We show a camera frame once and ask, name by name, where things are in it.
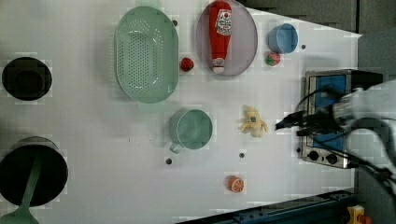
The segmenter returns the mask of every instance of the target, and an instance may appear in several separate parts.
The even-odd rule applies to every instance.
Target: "toy octopus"
[[[251,106],[247,107],[247,120],[241,127],[241,131],[250,129],[251,135],[253,137],[262,137],[264,131],[268,133],[268,126],[262,120],[259,112]]]

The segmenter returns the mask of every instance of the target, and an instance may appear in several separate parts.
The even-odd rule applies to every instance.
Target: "red ketchup bottle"
[[[212,46],[213,71],[224,72],[224,61],[231,38],[231,7],[223,1],[216,1],[210,7],[209,34]]]

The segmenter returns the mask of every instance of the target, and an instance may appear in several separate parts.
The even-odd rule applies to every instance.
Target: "green plastic strainer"
[[[145,104],[168,98],[178,83],[178,36],[172,21],[153,7],[126,13],[116,31],[116,73],[122,89]]]

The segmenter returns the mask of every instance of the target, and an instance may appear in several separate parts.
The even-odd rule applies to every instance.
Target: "blue panel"
[[[336,76],[317,77],[317,89],[320,89],[327,85],[330,85],[329,87],[331,87],[335,90],[346,92],[347,76],[346,75],[336,75]],[[334,99],[327,98],[320,93],[315,95],[316,112],[318,111],[319,107],[330,105],[333,103],[334,103]],[[342,133],[317,134],[314,137],[313,147],[323,148],[320,144],[317,143],[317,141],[319,141],[319,142],[326,141],[328,139],[332,139],[339,135],[343,135],[343,134]],[[324,144],[326,144],[329,147],[333,147],[337,150],[342,151],[343,147],[344,147],[344,138],[339,137],[332,141],[326,142]]]

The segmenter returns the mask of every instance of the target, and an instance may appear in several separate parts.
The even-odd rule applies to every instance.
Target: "black bowl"
[[[23,101],[43,97],[50,90],[52,75],[48,67],[37,59],[23,57],[7,64],[2,75],[6,91]]]
[[[36,155],[40,156],[41,169],[30,206],[49,203],[64,189],[67,164],[58,150],[42,145],[22,146],[0,162],[0,193],[7,201],[21,205]]]

